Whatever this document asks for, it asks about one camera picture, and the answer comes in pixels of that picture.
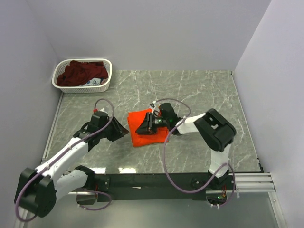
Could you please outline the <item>orange polo shirt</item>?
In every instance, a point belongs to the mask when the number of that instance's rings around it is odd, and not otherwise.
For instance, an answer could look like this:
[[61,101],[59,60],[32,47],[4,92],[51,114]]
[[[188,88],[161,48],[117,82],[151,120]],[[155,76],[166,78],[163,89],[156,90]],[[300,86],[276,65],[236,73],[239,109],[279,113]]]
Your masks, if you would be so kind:
[[165,142],[169,132],[166,127],[158,128],[156,134],[152,135],[139,135],[135,132],[144,121],[146,113],[151,112],[151,109],[146,109],[138,112],[130,112],[128,114],[127,121],[130,128],[132,144],[135,148]]

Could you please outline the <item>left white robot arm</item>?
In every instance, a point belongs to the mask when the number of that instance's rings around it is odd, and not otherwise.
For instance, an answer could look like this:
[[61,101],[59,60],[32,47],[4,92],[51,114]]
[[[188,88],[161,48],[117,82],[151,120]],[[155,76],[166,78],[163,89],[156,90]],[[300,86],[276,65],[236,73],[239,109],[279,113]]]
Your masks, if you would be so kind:
[[114,116],[96,111],[91,120],[56,155],[35,169],[26,168],[19,177],[14,199],[15,209],[24,208],[38,217],[45,217],[55,203],[73,190],[96,191],[95,172],[85,166],[67,169],[89,153],[101,139],[114,142],[129,131]]

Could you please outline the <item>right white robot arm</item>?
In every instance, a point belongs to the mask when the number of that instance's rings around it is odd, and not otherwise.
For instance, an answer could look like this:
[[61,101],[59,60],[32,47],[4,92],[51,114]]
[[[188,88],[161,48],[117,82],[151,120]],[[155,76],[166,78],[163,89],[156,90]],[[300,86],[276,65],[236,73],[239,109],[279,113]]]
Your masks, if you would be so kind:
[[237,133],[234,126],[228,122],[217,110],[193,117],[178,117],[170,103],[163,103],[159,107],[154,101],[150,105],[151,111],[145,114],[141,124],[135,128],[136,135],[157,135],[158,131],[168,132],[163,140],[167,143],[170,134],[184,135],[200,133],[205,143],[211,149],[211,163],[207,184],[215,190],[226,184],[228,178],[228,155],[231,144]]

